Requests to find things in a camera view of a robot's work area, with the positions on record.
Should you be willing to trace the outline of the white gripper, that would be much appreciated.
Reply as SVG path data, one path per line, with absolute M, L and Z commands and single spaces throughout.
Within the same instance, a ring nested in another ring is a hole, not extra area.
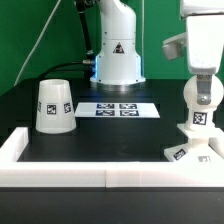
M 218 73 L 224 49 L 224 14 L 189 15 L 186 18 L 187 62 L 196 76 L 197 103 L 211 103 L 212 76 Z

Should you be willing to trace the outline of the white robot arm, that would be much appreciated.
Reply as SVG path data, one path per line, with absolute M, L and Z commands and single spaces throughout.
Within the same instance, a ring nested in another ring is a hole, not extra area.
M 91 85 L 126 91 L 143 83 L 137 54 L 136 14 L 120 0 L 97 0 L 101 16 L 101 51 L 95 59 Z M 212 100 L 212 77 L 219 71 L 224 51 L 224 0 L 180 0 L 186 31 L 163 41 L 163 52 L 173 60 L 188 57 L 189 72 L 197 76 L 197 103 Z

